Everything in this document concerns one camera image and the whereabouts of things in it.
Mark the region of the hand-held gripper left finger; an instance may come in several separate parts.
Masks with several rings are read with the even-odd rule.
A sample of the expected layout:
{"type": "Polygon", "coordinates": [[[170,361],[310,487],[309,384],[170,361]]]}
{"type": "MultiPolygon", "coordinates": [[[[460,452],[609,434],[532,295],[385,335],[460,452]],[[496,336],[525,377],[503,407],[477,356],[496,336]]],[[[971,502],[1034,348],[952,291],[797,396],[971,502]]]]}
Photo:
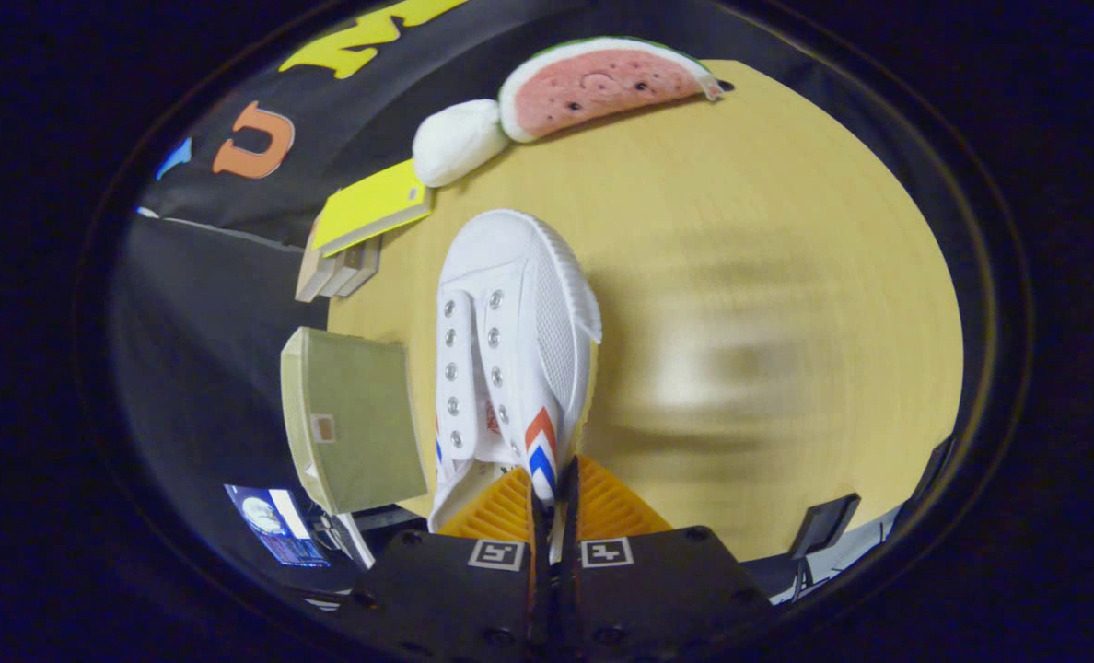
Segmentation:
{"type": "Polygon", "coordinates": [[[444,530],[392,537],[333,614],[338,630],[396,662],[527,662],[543,525],[527,472],[502,474],[444,530]]]}

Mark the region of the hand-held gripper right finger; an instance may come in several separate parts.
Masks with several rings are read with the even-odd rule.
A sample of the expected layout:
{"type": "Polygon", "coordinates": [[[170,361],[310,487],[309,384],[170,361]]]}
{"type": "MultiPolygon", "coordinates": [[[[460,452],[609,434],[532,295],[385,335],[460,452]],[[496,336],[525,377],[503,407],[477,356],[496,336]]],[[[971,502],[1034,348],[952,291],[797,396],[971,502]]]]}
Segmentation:
{"type": "Polygon", "coordinates": [[[777,610],[707,526],[673,528],[594,460],[565,480],[555,643],[565,662],[753,660],[777,610]]]}

